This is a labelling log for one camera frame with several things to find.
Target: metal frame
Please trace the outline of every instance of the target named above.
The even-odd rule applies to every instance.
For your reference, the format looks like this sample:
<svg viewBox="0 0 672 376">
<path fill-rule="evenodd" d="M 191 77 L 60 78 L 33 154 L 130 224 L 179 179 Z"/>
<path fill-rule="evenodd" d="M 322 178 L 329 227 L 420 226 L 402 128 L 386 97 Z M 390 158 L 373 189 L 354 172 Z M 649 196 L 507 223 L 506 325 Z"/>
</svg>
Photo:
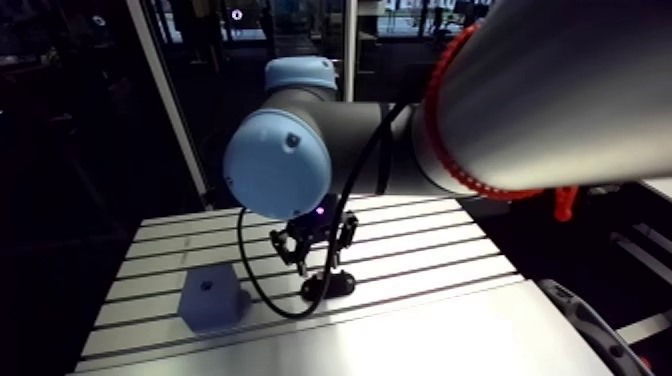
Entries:
<svg viewBox="0 0 672 376">
<path fill-rule="evenodd" d="M 191 179 L 196 187 L 201 200 L 205 193 L 207 192 L 207 185 L 205 179 L 203 178 L 203 173 L 201 171 L 201 166 L 198 162 L 198 158 L 194 154 L 194 150 L 191 146 L 191 139 L 187 133 L 182 114 L 180 113 L 177 103 L 175 101 L 175 96 L 173 94 L 172 86 L 168 82 L 166 77 L 165 67 L 162 64 L 161 57 L 158 53 L 158 45 L 155 39 L 152 37 L 152 33 L 149 29 L 147 23 L 147 15 L 143 9 L 141 1 L 138 0 L 126 0 L 126 5 L 128 6 L 128 11 L 131 14 L 131 19 L 133 20 L 133 25 L 135 30 L 138 33 L 138 38 L 140 39 L 140 44 L 142 45 L 142 50 L 145 53 L 147 58 L 147 63 L 149 68 L 152 71 L 152 76 L 154 77 L 154 82 L 156 82 L 156 87 L 161 96 L 161 101 L 163 102 L 166 112 L 168 113 L 168 118 L 175 132 L 175 137 L 182 151 L 182 156 L 184 157 L 185 162 L 187 163 L 187 168 L 189 169 L 189 174 Z M 212 210 L 212 205 L 203 202 L 203 206 L 206 210 Z"/>
<path fill-rule="evenodd" d="M 355 97 L 355 62 L 357 59 L 357 1 L 345 0 L 345 40 L 343 41 L 343 101 Z"/>
</svg>

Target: white table surface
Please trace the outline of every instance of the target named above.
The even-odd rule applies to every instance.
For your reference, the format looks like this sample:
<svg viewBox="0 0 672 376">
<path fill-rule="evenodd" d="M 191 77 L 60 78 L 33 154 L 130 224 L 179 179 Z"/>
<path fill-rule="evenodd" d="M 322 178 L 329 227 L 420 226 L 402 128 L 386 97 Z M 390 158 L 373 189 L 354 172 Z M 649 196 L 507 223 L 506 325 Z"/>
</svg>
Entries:
<svg viewBox="0 0 672 376">
<path fill-rule="evenodd" d="M 76 372 L 90 375 L 602 375 L 605 366 L 452 199 L 356 198 L 342 253 L 355 292 L 310 318 L 256 301 L 236 328 L 192 333 L 177 316 L 187 270 L 228 262 L 253 299 L 235 245 L 237 209 L 146 220 L 108 293 Z M 306 307 L 302 279 L 267 240 L 282 223 L 254 214 L 252 268 L 276 303 Z M 324 247 L 307 264 L 323 264 Z"/>
</svg>

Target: black cable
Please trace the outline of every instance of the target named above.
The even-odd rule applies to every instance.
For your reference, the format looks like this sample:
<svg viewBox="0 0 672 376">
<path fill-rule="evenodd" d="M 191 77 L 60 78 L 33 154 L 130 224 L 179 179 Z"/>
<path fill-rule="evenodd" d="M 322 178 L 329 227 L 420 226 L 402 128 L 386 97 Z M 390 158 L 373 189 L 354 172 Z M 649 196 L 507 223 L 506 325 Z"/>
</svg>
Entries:
<svg viewBox="0 0 672 376">
<path fill-rule="evenodd" d="M 273 312 L 277 313 L 278 315 L 287 318 L 287 319 L 302 319 L 310 316 L 317 307 L 320 305 L 322 300 L 324 299 L 324 296 L 327 293 L 327 289 L 329 288 L 329 282 L 331 279 L 331 268 L 333 266 L 334 262 L 334 255 L 336 253 L 336 236 L 338 233 L 338 227 L 341 224 L 341 218 L 343 217 L 343 211 L 345 210 L 345 204 L 348 201 L 348 198 L 350 197 L 350 193 L 352 192 L 352 188 L 355 186 L 355 182 L 357 181 L 357 178 L 359 177 L 360 172 L 362 171 L 362 168 L 364 167 L 364 163 L 366 163 L 366 160 L 369 158 L 369 155 L 373 152 L 373 149 L 376 146 L 376 143 L 381 139 L 383 136 L 384 132 L 387 132 L 389 128 L 392 126 L 392 121 L 399 116 L 401 111 L 408 105 L 408 102 L 406 101 L 401 101 L 397 102 L 392 110 L 385 116 L 383 121 L 378 125 L 376 130 L 373 132 L 369 140 L 367 141 L 366 145 L 362 149 L 361 153 L 359 154 L 359 157 L 357 159 L 357 162 L 355 162 L 355 166 L 352 168 L 352 171 L 350 172 L 350 175 L 348 176 L 348 180 L 346 180 L 345 185 L 343 186 L 343 191 L 341 192 L 341 197 L 338 200 L 338 203 L 336 204 L 336 209 L 334 213 L 334 217 L 331 221 L 331 225 L 329 227 L 329 239 L 328 239 L 328 249 L 327 249 L 327 256 L 326 260 L 324 262 L 324 270 L 322 274 L 322 278 L 324 283 L 322 284 L 322 291 L 320 291 L 320 295 L 318 296 L 317 299 L 315 299 L 308 308 L 301 312 L 287 312 L 283 310 L 282 308 L 278 307 L 271 301 L 271 299 L 266 295 L 264 290 L 261 288 L 261 285 L 259 285 L 259 281 L 257 281 L 257 277 L 254 275 L 254 272 L 252 272 L 252 268 L 250 267 L 250 262 L 247 259 L 247 254 L 245 253 L 245 245 L 243 243 L 243 218 L 245 217 L 245 212 L 247 211 L 247 208 L 243 207 L 240 209 L 240 213 L 238 213 L 238 223 L 236 225 L 236 235 L 238 236 L 238 249 L 240 251 L 240 258 L 243 261 L 243 266 L 245 266 L 245 271 L 247 272 L 248 277 L 250 278 L 250 281 L 252 282 L 252 285 L 254 286 L 254 289 L 257 290 L 257 293 L 259 294 L 259 297 L 261 300 L 266 303 L 268 308 L 270 308 Z"/>
<path fill-rule="evenodd" d="M 382 119 L 390 112 L 389 104 L 380 103 L 380 117 Z M 380 153 L 378 155 L 378 179 L 376 181 L 376 195 L 385 194 L 387 183 L 390 180 L 392 168 L 392 126 L 387 127 L 380 139 Z"/>
</svg>

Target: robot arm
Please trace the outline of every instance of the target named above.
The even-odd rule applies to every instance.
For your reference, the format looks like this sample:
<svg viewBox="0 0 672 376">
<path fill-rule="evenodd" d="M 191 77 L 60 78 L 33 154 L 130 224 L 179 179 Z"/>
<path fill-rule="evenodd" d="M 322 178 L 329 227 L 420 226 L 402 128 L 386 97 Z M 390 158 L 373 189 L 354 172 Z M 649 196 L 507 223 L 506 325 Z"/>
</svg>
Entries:
<svg viewBox="0 0 672 376">
<path fill-rule="evenodd" d="M 670 19 L 662 0 L 499 1 L 441 77 L 440 145 L 501 190 L 669 175 Z M 266 79 L 271 95 L 234 135 L 224 175 L 243 205 L 289 219 L 340 191 L 390 105 L 335 102 L 327 59 L 275 60 Z M 424 105 L 392 124 L 387 184 L 376 152 L 355 192 L 475 194 L 431 147 Z"/>
</svg>

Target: glass panel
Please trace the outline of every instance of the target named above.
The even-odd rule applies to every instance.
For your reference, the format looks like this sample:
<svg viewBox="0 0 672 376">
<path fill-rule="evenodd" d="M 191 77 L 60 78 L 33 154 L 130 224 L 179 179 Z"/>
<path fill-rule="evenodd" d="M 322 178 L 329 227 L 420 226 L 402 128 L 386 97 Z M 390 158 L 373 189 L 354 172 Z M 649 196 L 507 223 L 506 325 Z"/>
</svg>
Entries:
<svg viewBox="0 0 672 376">
<path fill-rule="evenodd" d="M 235 202 L 221 175 L 226 145 L 259 108 L 276 57 L 342 59 L 343 0 L 146 0 L 177 105 L 216 207 Z"/>
<path fill-rule="evenodd" d="M 465 25 L 485 17 L 490 0 L 359 2 L 355 100 L 420 101 L 434 62 Z"/>
</svg>

